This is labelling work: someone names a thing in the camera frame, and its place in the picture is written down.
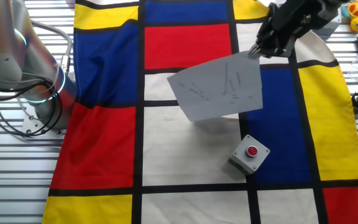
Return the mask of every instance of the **mondrian pattern fabric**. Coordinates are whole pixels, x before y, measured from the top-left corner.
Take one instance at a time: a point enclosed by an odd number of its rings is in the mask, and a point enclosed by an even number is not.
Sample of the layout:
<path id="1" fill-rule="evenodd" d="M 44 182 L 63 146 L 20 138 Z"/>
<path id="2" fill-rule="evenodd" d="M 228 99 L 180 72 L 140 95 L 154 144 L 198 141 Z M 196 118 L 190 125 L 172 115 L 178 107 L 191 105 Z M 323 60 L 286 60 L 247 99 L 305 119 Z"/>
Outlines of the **mondrian pattern fabric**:
<path id="1" fill-rule="evenodd" d="M 167 77 L 248 50 L 253 0 L 77 0 L 77 99 L 44 224 L 358 223 L 358 137 L 339 64 L 309 32 L 261 58 L 261 110 L 191 123 Z M 254 175 L 227 162 L 250 134 Z"/>

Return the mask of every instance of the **toy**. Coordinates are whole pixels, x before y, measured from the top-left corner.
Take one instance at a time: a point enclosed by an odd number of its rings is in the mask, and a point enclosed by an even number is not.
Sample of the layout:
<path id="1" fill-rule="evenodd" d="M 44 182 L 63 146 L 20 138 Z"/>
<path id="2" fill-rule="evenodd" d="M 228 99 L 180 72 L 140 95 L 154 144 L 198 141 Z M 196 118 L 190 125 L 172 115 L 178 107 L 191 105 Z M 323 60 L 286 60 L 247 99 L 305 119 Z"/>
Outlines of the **toy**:
<path id="1" fill-rule="evenodd" d="M 342 6 L 342 15 L 351 20 L 351 28 L 358 31 L 358 0 L 349 3 L 348 6 Z"/>

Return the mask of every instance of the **emergency stop button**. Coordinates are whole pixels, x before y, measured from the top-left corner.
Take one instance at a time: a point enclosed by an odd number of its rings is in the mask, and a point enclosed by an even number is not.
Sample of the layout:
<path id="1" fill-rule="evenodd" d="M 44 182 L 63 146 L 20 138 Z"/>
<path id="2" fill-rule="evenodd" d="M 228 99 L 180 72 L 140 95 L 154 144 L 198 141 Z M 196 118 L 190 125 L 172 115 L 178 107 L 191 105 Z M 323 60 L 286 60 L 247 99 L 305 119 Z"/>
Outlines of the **emergency stop button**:
<path id="1" fill-rule="evenodd" d="M 249 146 L 246 150 L 246 154 L 249 157 L 255 157 L 258 154 L 258 149 L 255 146 Z"/>

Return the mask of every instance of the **black stripe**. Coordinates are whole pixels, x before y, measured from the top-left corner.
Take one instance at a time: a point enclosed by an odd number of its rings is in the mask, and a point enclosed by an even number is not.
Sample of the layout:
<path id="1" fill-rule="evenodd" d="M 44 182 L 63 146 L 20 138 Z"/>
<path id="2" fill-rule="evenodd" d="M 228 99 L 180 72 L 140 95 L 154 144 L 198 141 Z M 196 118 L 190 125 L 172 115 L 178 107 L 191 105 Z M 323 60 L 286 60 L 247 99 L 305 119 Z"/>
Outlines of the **black stripe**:
<path id="1" fill-rule="evenodd" d="M 236 27 L 236 22 L 234 20 L 233 1 L 226 1 L 226 9 L 227 9 L 227 18 L 229 18 L 231 53 L 236 54 L 240 50 L 239 50 L 239 40 L 237 38 L 237 27 Z"/>
<path id="2" fill-rule="evenodd" d="M 257 190 L 311 189 L 312 183 L 257 184 Z"/>
<path id="3" fill-rule="evenodd" d="M 160 68 L 160 69 L 146 69 L 145 74 L 147 75 L 153 75 L 153 74 L 159 74 L 159 73 L 177 73 L 186 68 Z"/>
<path id="4" fill-rule="evenodd" d="M 147 100 L 144 101 L 144 106 L 179 106 L 177 100 Z"/>
<path id="5" fill-rule="evenodd" d="M 335 184 L 327 184 L 327 187 L 357 187 L 358 180 L 344 181 Z M 294 189 L 311 189 L 312 183 L 289 183 L 289 184 L 255 184 L 257 190 L 294 190 Z M 187 193 L 187 192 L 232 192 L 248 190 L 249 183 L 238 184 L 191 184 L 191 185 L 159 185 L 159 186 L 143 186 L 142 194 L 165 194 L 165 193 Z M 120 189 L 92 189 L 92 190 L 60 190 L 50 189 L 48 196 L 57 197 L 87 197 L 101 195 L 128 195 L 133 194 L 132 188 Z"/>
<path id="6" fill-rule="evenodd" d="M 239 19 L 236 20 L 237 24 L 251 24 L 251 23 L 261 23 L 263 21 L 265 21 L 267 19 L 267 17 L 261 17 L 261 18 L 257 18 L 257 19 Z"/>
<path id="7" fill-rule="evenodd" d="M 227 24 L 227 19 L 195 22 L 146 22 L 146 27 L 208 26 L 218 24 Z"/>
<path id="8" fill-rule="evenodd" d="M 90 103 L 87 102 L 86 100 L 80 98 L 79 96 L 77 96 L 75 98 L 75 101 L 89 109 L 94 108 L 95 106 L 102 106 L 105 108 L 129 108 L 129 107 L 133 107 L 136 105 L 136 102 L 129 102 L 129 103 L 111 103 L 111 102 L 107 102 L 107 101 L 102 101 L 99 100 L 96 103 Z"/>
<path id="9" fill-rule="evenodd" d="M 128 195 L 132 194 L 132 188 L 118 189 L 96 189 L 96 190 L 60 190 L 49 189 L 48 196 L 70 197 L 70 196 L 103 196 L 103 195 Z"/>
<path id="10" fill-rule="evenodd" d="M 317 216 L 319 223 L 328 223 L 328 216 L 326 204 L 324 202 L 323 188 L 321 186 L 321 179 L 317 165 L 316 151 L 314 149 L 313 137 L 311 135 L 308 113 L 306 110 L 305 99 L 303 97 L 303 90 L 301 80 L 299 77 L 298 64 L 296 62 L 295 50 L 292 51 L 291 57 L 288 59 L 291 66 L 291 75 L 294 85 L 296 102 L 298 104 L 298 111 L 301 119 L 301 128 L 305 140 L 306 153 L 308 155 L 308 162 L 310 167 L 311 182 L 314 193 L 314 202 L 316 203 Z"/>
<path id="11" fill-rule="evenodd" d="M 249 133 L 248 122 L 247 122 L 247 113 L 239 113 L 239 122 L 240 122 L 240 132 L 241 139 L 244 139 L 245 136 Z M 258 200 L 258 191 L 257 184 L 255 180 L 255 175 L 247 175 L 247 184 L 248 184 L 248 204 L 249 204 L 249 213 L 251 224 L 260 224 L 260 211 L 259 211 L 259 200 Z"/>
<path id="12" fill-rule="evenodd" d="M 135 121 L 134 152 L 134 193 L 132 195 L 132 224 L 142 223 L 142 186 L 143 186 L 143 138 L 144 138 L 144 32 L 145 0 L 140 0 L 138 8 L 138 43 L 137 43 L 137 106 Z"/>
<path id="13" fill-rule="evenodd" d="M 337 67 L 339 65 L 339 62 L 336 59 L 333 60 L 332 62 L 320 62 L 318 60 L 307 60 L 307 61 L 298 63 L 298 68 L 306 68 L 306 67 L 310 67 L 313 65 L 322 65 L 325 67 L 333 68 L 333 67 Z"/>
<path id="14" fill-rule="evenodd" d="M 230 32 L 230 41 L 231 41 L 231 50 L 232 54 L 239 52 L 239 40 L 237 37 L 237 26 L 236 23 L 250 24 L 256 22 L 262 22 L 265 18 L 261 19 L 249 19 L 244 21 L 236 21 L 234 17 L 234 8 L 233 1 L 226 1 L 227 7 L 227 17 L 229 18 L 229 32 Z M 239 113 L 239 125 L 241 132 L 241 139 L 244 139 L 248 134 L 248 124 L 247 124 L 247 113 Z M 248 185 L 248 204 L 249 204 L 249 213 L 251 224 L 260 224 L 260 212 L 259 212 L 259 201 L 257 194 L 257 186 L 254 175 L 247 175 L 247 185 Z"/>
<path id="15" fill-rule="evenodd" d="M 357 180 L 325 180 L 321 181 L 321 185 L 324 188 L 329 187 L 358 187 Z"/>
<path id="16" fill-rule="evenodd" d="M 117 4 L 107 4 L 107 5 L 99 5 L 99 4 L 95 4 L 93 2 L 86 1 L 86 0 L 76 0 L 76 3 L 80 4 L 82 6 L 90 7 L 92 9 L 114 9 L 114 8 L 118 8 L 118 7 L 129 7 L 129 6 L 138 6 L 139 5 L 138 1 L 117 3 Z"/>
<path id="17" fill-rule="evenodd" d="M 260 65 L 260 69 L 261 69 L 261 70 L 286 69 L 286 68 L 290 68 L 290 65 L 287 64 L 287 63 L 283 63 L 283 64 L 265 64 L 265 65 Z"/>
<path id="18" fill-rule="evenodd" d="M 260 224 L 259 199 L 255 175 L 247 175 L 246 178 L 248 183 L 248 204 L 251 224 Z"/>
<path id="19" fill-rule="evenodd" d="M 137 21 L 135 19 L 128 19 L 127 21 L 124 22 L 124 24 L 134 24 L 134 25 L 137 25 L 138 23 L 139 23 L 139 21 Z M 77 33 L 77 34 L 98 34 L 98 33 L 104 33 L 104 32 L 116 32 L 120 28 L 122 28 L 123 25 L 121 25 L 119 27 L 107 27 L 107 28 L 100 28 L 100 29 L 74 28 L 74 33 Z"/>
<path id="20" fill-rule="evenodd" d="M 193 184 L 143 187 L 143 194 L 185 193 L 185 192 L 225 192 L 247 190 L 247 184 Z"/>

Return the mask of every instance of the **white paper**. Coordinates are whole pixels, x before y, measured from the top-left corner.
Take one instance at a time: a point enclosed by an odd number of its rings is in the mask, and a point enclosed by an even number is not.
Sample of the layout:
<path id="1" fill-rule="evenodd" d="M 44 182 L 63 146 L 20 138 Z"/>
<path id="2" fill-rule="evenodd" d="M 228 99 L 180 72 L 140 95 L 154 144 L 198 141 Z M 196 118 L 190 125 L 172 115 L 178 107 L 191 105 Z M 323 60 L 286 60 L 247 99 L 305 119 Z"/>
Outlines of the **white paper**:
<path id="1" fill-rule="evenodd" d="M 187 68 L 168 82 L 190 121 L 263 107 L 259 59 L 249 58 L 248 52 Z"/>

